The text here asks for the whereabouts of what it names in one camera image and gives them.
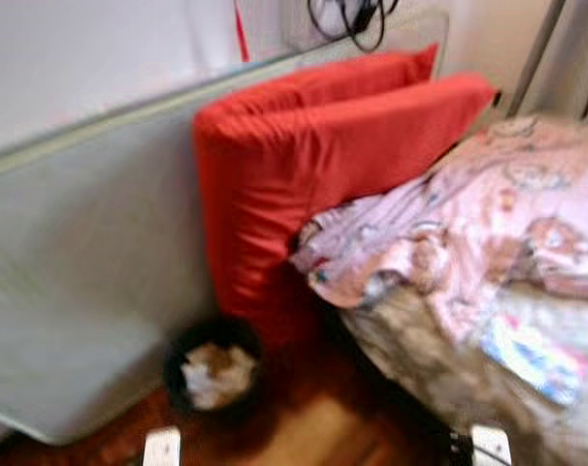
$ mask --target floor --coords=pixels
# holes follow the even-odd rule
[[[181,416],[158,389],[71,446],[13,438],[0,448],[0,466],[140,465],[146,433],[170,425],[182,433],[183,466],[439,464],[417,419],[388,403],[341,349],[321,345],[274,366],[257,410],[236,425]]]

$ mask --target pink blanket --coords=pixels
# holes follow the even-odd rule
[[[341,308],[409,283],[455,341],[509,280],[588,299],[588,127],[493,126],[426,176],[314,217],[291,261]]]

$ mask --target red pillow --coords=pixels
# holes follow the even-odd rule
[[[372,55],[264,83],[195,118],[217,298],[226,313],[249,319],[268,347],[317,329],[311,293],[287,263],[305,221],[421,175],[494,97],[476,75],[404,87],[423,79],[400,73],[421,55],[405,56]]]

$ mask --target white wall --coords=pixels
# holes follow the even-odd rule
[[[0,0],[0,149],[239,62],[231,0]]]

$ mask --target red cushion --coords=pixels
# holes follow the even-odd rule
[[[310,291],[286,261],[303,224],[421,175],[494,97],[476,75],[420,83],[431,68],[430,50],[371,55],[263,83],[196,116],[216,295],[268,347],[317,329]]]

